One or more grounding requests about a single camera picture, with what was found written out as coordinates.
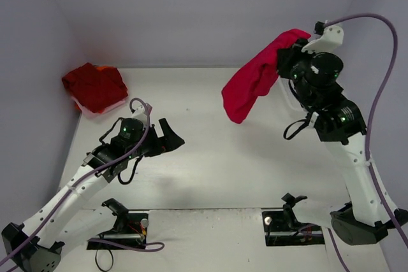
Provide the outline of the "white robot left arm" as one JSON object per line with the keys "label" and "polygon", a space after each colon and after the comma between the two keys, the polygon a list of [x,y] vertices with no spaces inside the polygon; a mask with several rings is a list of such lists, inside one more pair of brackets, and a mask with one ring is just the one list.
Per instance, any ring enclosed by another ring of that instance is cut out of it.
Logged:
{"label": "white robot left arm", "polygon": [[128,209],[114,198],[88,216],[79,216],[95,194],[127,169],[131,160],[172,152],[185,141],[159,120],[159,137],[150,122],[119,118],[118,135],[87,154],[73,178],[35,215],[21,224],[9,223],[1,232],[7,256],[23,271],[54,271],[61,259],[81,243],[103,232],[118,234],[128,224]]}

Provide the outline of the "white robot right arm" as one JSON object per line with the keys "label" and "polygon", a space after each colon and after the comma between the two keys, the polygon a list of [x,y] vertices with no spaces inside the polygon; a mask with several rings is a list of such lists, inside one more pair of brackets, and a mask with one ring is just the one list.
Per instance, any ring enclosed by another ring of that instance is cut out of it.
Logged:
{"label": "white robot right arm", "polygon": [[320,142],[333,155],[332,169],[341,173],[349,201],[333,206],[307,196],[286,194],[282,221],[300,230],[315,224],[334,231],[348,245],[373,245],[387,237],[390,229],[407,223],[407,210],[397,208],[378,178],[375,164],[365,155],[368,127],[358,106],[345,97],[337,78],[344,65],[329,52],[302,50],[306,39],[277,52],[278,75],[306,112],[300,130],[315,130]]}

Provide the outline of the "magenta t shirt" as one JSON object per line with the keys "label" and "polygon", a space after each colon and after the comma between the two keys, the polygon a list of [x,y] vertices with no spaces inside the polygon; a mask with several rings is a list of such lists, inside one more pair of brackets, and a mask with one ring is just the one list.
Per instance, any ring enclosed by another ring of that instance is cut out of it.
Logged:
{"label": "magenta t shirt", "polygon": [[279,34],[231,77],[222,88],[221,95],[224,111],[232,122],[241,124],[257,98],[266,96],[277,81],[277,51],[289,48],[298,39],[310,37],[309,33],[300,29]]}

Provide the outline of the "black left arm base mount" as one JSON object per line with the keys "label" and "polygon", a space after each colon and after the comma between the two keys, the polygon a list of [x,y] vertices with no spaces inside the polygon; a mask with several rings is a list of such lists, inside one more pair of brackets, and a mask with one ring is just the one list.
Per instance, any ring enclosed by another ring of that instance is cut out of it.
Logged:
{"label": "black left arm base mount", "polygon": [[113,198],[104,201],[101,206],[109,210],[108,215],[114,217],[114,223],[89,240],[88,250],[146,249],[148,210],[130,210]]}

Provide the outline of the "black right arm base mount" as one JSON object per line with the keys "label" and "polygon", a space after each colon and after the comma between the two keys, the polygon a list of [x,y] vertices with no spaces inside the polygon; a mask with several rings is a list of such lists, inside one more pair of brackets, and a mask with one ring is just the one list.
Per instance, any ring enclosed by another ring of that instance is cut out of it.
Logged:
{"label": "black right arm base mount", "polygon": [[267,247],[303,247],[324,245],[321,227],[315,224],[302,223],[297,220],[293,208],[306,196],[294,197],[290,193],[282,197],[282,208],[263,210],[263,230]]}

